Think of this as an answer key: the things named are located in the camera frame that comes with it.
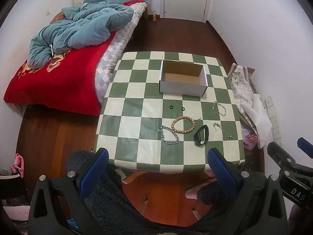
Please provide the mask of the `white red plastic bag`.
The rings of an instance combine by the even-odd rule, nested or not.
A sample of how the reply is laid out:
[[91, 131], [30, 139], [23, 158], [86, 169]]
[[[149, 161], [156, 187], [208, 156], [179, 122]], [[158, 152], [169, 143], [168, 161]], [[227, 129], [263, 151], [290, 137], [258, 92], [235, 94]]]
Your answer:
[[252, 150], [259, 141], [257, 134], [245, 124], [241, 124], [241, 131], [244, 148], [247, 150]]

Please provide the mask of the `white cloth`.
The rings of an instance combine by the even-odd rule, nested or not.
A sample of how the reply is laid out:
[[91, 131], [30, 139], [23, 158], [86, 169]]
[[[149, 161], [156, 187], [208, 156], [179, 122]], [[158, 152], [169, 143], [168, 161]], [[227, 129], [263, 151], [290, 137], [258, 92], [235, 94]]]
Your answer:
[[265, 147], [272, 138], [272, 124], [266, 114], [266, 110], [261, 102], [259, 94], [252, 95], [253, 105], [243, 103], [241, 106], [252, 122], [255, 124], [258, 135], [258, 147]]

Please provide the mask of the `pink hanger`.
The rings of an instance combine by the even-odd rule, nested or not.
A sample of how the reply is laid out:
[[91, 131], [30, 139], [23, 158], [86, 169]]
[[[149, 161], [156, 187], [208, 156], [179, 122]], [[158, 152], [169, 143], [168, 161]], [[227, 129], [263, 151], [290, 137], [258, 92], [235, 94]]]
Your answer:
[[12, 166], [10, 166], [12, 174], [19, 174], [21, 178], [24, 177], [24, 159], [20, 154], [15, 155], [15, 160]]

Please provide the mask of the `pink slipper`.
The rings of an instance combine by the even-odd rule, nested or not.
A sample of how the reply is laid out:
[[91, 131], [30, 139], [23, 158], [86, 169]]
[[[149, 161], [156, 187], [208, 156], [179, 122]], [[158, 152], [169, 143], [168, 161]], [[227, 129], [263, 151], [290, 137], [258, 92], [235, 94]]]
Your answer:
[[191, 189], [186, 190], [185, 192], [185, 197], [191, 200], [196, 200], [198, 196], [198, 191], [202, 188], [205, 187], [213, 182], [216, 181], [216, 178], [209, 178], [205, 180], [202, 184], [197, 185]]

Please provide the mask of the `green white checkered tablecloth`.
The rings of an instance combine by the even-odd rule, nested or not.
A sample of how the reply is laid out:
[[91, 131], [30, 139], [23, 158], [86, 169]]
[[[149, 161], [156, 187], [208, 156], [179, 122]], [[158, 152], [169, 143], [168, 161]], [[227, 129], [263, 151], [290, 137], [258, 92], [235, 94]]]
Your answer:
[[[204, 95], [160, 93], [163, 60], [203, 65], [208, 81]], [[209, 127], [209, 141], [197, 147], [194, 134], [203, 125]], [[239, 112], [222, 63], [181, 52], [124, 53], [104, 96], [94, 148], [105, 148], [117, 167], [167, 174], [209, 170], [212, 148], [242, 164]]]

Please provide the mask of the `floral folded bedding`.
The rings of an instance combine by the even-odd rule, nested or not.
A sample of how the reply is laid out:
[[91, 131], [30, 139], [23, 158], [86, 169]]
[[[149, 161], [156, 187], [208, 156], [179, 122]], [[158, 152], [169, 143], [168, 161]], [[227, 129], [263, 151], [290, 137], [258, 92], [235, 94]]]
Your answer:
[[257, 107], [255, 101], [258, 96], [255, 95], [250, 85], [248, 68], [233, 63], [228, 73], [228, 79], [240, 114], [240, 119], [246, 126], [252, 129], [255, 134], [258, 134], [255, 124], [257, 115], [254, 113], [257, 111], [255, 110]]

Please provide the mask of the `red bed blanket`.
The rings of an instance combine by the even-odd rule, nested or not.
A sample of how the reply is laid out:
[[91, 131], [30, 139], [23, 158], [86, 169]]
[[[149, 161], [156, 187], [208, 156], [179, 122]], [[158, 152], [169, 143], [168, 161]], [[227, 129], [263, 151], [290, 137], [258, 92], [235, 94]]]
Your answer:
[[102, 104], [95, 92], [95, 71], [115, 34], [101, 45], [55, 55], [38, 70], [24, 63], [8, 84], [3, 100], [98, 116]]

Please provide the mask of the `grey checkered mattress sheet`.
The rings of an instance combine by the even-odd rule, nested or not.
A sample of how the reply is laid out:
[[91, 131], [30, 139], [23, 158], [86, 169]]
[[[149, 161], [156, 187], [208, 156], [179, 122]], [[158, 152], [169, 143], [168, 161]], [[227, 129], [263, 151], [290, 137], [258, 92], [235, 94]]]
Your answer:
[[147, 7], [148, 4], [146, 2], [131, 5], [131, 8], [134, 10], [132, 20], [116, 32], [112, 42], [98, 62], [94, 86], [100, 104], [103, 103], [115, 66]]

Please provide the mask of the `white cardboard box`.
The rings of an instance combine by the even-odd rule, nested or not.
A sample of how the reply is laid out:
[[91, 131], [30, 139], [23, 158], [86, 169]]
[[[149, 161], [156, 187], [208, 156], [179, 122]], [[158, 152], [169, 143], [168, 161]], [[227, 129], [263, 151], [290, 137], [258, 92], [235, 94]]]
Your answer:
[[184, 61], [161, 62], [160, 93], [202, 97], [207, 88], [208, 81], [203, 65]]

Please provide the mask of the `teal quilted duvet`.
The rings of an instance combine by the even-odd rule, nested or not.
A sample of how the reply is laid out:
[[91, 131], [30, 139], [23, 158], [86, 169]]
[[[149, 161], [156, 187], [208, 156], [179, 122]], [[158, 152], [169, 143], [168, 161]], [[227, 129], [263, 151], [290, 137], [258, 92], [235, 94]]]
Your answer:
[[64, 18], [43, 27], [31, 41], [28, 66], [37, 70], [55, 54], [71, 49], [96, 46], [107, 41], [112, 32], [131, 22], [134, 10], [127, 2], [149, 0], [84, 0], [79, 6], [61, 10]]

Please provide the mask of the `orange bottle on floor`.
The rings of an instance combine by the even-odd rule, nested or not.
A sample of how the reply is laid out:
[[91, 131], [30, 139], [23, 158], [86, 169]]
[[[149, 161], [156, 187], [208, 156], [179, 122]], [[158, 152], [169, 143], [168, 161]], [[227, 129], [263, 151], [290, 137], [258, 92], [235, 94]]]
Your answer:
[[153, 22], [157, 21], [157, 13], [156, 13], [156, 11], [153, 11], [152, 20], [153, 20]]

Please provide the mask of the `white wall socket strip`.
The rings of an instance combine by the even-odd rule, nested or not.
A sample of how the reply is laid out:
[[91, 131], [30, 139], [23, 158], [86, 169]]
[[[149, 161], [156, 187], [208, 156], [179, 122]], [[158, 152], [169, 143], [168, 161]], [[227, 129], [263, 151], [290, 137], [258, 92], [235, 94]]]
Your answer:
[[279, 118], [278, 118], [276, 108], [275, 108], [275, 105], [271, 96], [267, 97], [264, 102], [265, 102], [267, 115], [272, 124], [273, 139], [280, 147], [284, 147]]

